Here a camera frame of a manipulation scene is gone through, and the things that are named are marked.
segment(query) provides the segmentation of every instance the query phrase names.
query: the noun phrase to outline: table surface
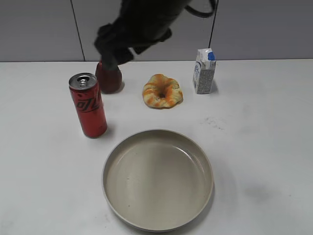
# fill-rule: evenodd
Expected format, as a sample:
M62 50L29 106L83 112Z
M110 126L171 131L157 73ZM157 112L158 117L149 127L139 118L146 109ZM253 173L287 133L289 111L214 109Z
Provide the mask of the table surface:
M212 94L197 95L194 62L121 66L124 89L102 95L108 131L82 133L68 79L93 62L0 63L0 234L146 234L121 222L101 186L124 138L169 129L197 142L215 177L209 206L169 234L313 233L313 60L219 61ZM148 108L151 75L175 78L184 101Z

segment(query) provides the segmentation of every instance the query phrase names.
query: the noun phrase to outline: soda can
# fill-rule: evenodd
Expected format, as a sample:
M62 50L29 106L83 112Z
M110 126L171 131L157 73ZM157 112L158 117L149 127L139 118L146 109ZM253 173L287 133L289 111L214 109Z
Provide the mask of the soda can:
M99 137L108 126L96 76L79 73L71 77L68 83L84 134L90 138Z

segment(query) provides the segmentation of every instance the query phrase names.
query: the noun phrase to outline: black cable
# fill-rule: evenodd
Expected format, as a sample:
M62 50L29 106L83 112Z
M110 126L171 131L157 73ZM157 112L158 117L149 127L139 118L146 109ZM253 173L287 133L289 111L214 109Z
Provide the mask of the black cable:
M201 17L201 18L209 18L211 16L213 16L215 10L216 10L216 2L215 0L209 0L212 11L211 12L200 12L195 10L194 8L192 8L191 6L186 6L185 9L186 11L188 11L190 14L197 16L197 17Z
M75 25L76 25L76 30L77 30L77 34L78 34L78 39L79 39L80 48L81 48L81 50L82 50L82 54L83 54L84 61L86 61L86 59L85 59L85 54L84 54L84 49L83 49L83 45L82 45L82 40L80 39L80 34L79 34L79 30L78 30L78 25L77 25L77 20L76 20L76 16L75 16L75 11L74 11L74 6L73 6L72 0L70 0L70 4L71 4L71 6L72 6L72 11L73 11L73 15L74 15L74 20L75 20Z

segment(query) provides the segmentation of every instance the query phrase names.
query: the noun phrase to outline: orange glazed bagel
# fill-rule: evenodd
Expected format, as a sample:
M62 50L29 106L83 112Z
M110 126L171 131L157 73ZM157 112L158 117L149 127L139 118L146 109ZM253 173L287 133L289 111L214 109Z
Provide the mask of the orange glazed bagel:
M182 92L176 80L163 74L153 75L143 87L143 100L151 108L172 108L182 102Z

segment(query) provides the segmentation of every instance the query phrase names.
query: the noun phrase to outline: milk carton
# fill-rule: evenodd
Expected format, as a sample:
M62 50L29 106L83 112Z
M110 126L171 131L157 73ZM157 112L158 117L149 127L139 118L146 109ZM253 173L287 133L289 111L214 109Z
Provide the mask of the milk carton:
M197 94L209 94L213 83L216 61L213 51L208 49L199 49L193 83Z

